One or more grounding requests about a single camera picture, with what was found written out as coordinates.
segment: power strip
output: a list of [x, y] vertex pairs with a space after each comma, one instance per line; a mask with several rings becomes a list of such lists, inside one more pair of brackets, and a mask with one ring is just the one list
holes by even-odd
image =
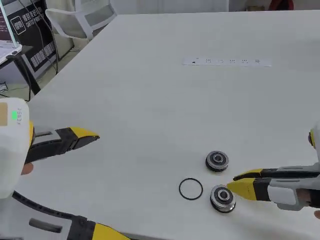
[[233, 58], [210, 58], [210, 57], [187, 57], [183, 65], [194, 66], [236, 66], [236, 67], [271, 67], [271, 61], [265, 59], [233, 59]]

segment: green indicator light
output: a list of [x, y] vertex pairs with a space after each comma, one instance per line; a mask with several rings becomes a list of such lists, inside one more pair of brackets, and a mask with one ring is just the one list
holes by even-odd
[[12, 111], [11, 117], [12, 117], [13, 120], [17, 120], [17, 119], [18, 119], [18, 113], [17, 113], [17, 111]]

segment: black rubber seal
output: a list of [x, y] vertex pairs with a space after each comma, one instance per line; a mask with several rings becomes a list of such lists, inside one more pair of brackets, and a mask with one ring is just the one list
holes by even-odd
[[227, 169], [227, 168], [222, 168], [222, 169], [213, 168], [212, 166], [209, 165], [207, 159], [205, 160], [205, 165], [206, 165], [206, 167], [207, 167], [209, 170], [211, 170], [211, 171], [213, 171], [213, 172], [216, 172], [216, 173], [221, 173], [221, 172], [223, 172], [224, 170]]
[[[197, 183], [200, 185], [200, 187], [201, 187], [201, 192], [200, 192], [199, 196], [190, 198], [190, 197], [187, 197], [187, 196], [185, 196], [185, 195], [182, 194], [182, 192], [181, 192], [181, 185], [182, 185], [185, 181], [188, 181], [188, 180], [195, 181], [195, 182], [197, 182]], [[201, 195], [202, 195], [203, 192], [204, 192], [204, 187], [202, 186], [201, 182], [200, 182], [199, 180], [195, 179], [195, 178], [192, 178], [192, 177], [185, 178], [185, 179], [183, 179], [182, 182], [180, 182], [180, 184], [179, 184], [179, 193], [180, 193], [180, 195], [181, 195], [184, 199], [187, 199], [187, 200], [190, 200], [190, 201], [197, 200], [198, 198], [201, 197]]]

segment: metal bearing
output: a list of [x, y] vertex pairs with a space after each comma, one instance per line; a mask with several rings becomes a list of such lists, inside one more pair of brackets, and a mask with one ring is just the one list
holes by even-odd
[[222, 172], [229, 164], [228, 156], [222, 151], [212, 151], [205, 159], [205, 165], [214, 172]]
[[225, 185], [217, 185], [211, 190], [210, 202], [215, 210], [227, 214], [235, 209], [236, 196]]

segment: black cable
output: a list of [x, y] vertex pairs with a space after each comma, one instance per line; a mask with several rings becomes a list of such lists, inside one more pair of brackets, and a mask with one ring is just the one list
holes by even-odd
[[5, 98], [10, 98], [9, 96], [3, 95], [0, 93], [0, 96], [5, 97]]
[[12, 89], [7, 89], [7, 90], [5, 90], [4, 92], [11, 92], [11, 91], [15, 91], [15, 90], [26, 89], [26, 88], [28, 88], [28, 87], [29, 87], [29, 85], [23, 86], [23, 87], [16, 87], [16, 88], [12, 88]]
[[19, 3], [24, 7], [24, 9], [28, 12], [28, 14], [30, 15], [30, 17], [32, 18], [32, 20], [34, 21], [34, 24], [35, 26], [38, 28], [39, 30], [39, 34], [40, 34], [40, 40], [41, 40], [41, 44], [42, 44], [42, 50], [43, 50], [43, 53], [46, 57], [46, 59], [50, 62], [51, 66], [54, 68], [55, 70], [55, 73], [57, 74], [58, 73], [58, 70], [55, 68], [54, 64], [52, 63], [52, 61], [49, 59], [46, 51], [45, 51], [45, 44], [44, 44], [44, 39], [42, 37], [42, 33], [41, 33], [41, 29], [36, 21], [36, 19], [33, 17], [33, 15], [30, 13], [30, 11], [28, 10], [28, 8], [21, 2], [21, 0], [18, 0]]
[[5, 85], [6, 89], [4, 89], [5, 91], [8, 90], [8, 85], [7, 85], [7, 82], [4, 81], [4, 82], [0, 82], [0, 85]]
[[30, 2], [32, 3], [33, 7], [35, 8], [35, 11], [38, 13], [38, 15], [42, 18], [42, 20], [44, 21], [45, 25], [47, 26], [47, 28], [49, 29], [49, 31], [51, 32], [52, 35], [52, 39], [53, 39], [53, 44], [54, 44], [54, 48], [55, 48], [55, 61], [56, 61], [56, 72], [55, 74], [57, 74], [59, 72], [59, 67], [58, 67], [58, 47], [57, 47], [57, 42], [55, 39], [55, 34], [54, 31], [52, 30], [52, 28], [50, 27], [50, 25], [47, 23], [47, 21], [45, 20], [45, 18], [40, 14], [37, 6], [35, 5], [33, 0], [30, 0]]

